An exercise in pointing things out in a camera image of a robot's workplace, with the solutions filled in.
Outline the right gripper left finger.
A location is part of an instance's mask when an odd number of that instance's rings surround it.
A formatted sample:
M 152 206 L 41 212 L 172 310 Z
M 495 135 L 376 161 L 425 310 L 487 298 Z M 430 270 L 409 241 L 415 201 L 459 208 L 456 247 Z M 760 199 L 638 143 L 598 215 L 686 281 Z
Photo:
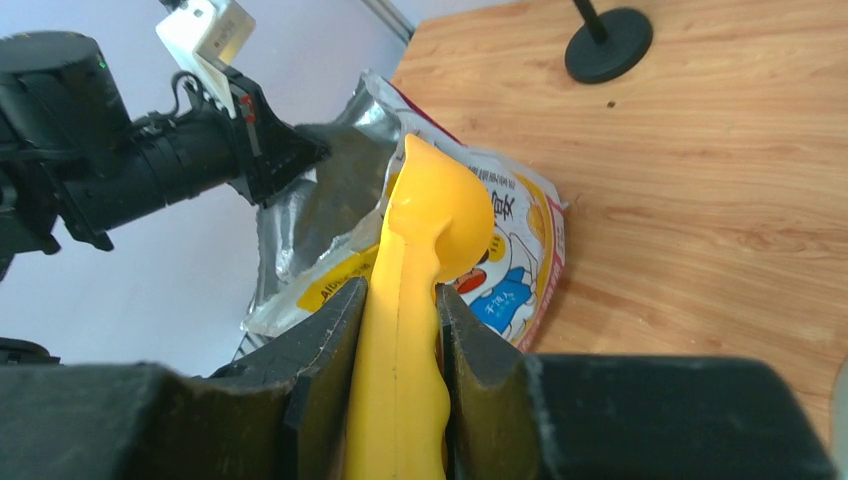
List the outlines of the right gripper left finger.
M 155 363 L 64 366 L 1 342 L 5 479 L 337 479 L 367 293 L 317 312 L 209 377 Z

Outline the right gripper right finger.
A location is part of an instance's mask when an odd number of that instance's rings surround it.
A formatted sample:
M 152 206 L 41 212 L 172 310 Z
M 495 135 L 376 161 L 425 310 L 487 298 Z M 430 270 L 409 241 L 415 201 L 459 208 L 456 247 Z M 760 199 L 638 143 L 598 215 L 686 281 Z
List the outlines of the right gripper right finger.
M 791 389 L 728 356 L 524 353 L 437 288 L 452 479 L 834 479 Z

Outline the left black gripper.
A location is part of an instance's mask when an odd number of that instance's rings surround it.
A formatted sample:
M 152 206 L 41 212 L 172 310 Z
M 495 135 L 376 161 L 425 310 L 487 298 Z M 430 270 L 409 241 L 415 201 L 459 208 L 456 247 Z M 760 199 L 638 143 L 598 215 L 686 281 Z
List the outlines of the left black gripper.
M 330 154 L 328 144 L 302 126 L 280 120 L 262 88 L 236 69 L 225 75 L 236 108 L 230 122 L 239 174 L 230 185 L 263 205 Z

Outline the pet food bag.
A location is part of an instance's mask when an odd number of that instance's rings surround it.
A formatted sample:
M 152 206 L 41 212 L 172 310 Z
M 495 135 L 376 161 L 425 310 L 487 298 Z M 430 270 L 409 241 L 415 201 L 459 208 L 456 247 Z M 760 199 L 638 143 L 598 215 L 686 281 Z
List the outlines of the pet food bag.
M 528 166 L 461 143 L 382 76 L 364 72 L 315 133 L 330 157 L 256 214 L 259 266 L 245 332 L 278 336 L 349 279 L 369 276 L 386 233 L 431 234 L 473 314 L 527 350 L 565 266 L 564 206 Z

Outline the yellow plastic scoop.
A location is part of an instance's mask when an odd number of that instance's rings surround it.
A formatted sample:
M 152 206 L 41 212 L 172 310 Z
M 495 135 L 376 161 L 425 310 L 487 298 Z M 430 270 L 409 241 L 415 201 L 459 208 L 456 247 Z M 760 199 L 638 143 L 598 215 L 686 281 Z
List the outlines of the yellow plastic scoop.
M 435 288 L 477 264 L 494 212 L 482 181 L 414 134 L 368 282 L 346 424 L 345 479 L 443 479 L 450 397 Z

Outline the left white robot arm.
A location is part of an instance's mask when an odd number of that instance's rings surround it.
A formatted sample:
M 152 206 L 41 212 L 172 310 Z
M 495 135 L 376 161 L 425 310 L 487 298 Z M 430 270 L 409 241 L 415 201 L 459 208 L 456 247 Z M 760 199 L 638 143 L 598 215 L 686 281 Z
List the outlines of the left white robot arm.
M 172 76 L 187 111 L 131 119 L 98 43 L 69 31 L 1 41 L 1 265 L 52 255 L 57 221 L 109 251 L 119 226 L 227 184 L 264 205 L 325 160 L 329 146 L 271 110 L 261 88 L 225 73 L 234 108 L 193 73 Z

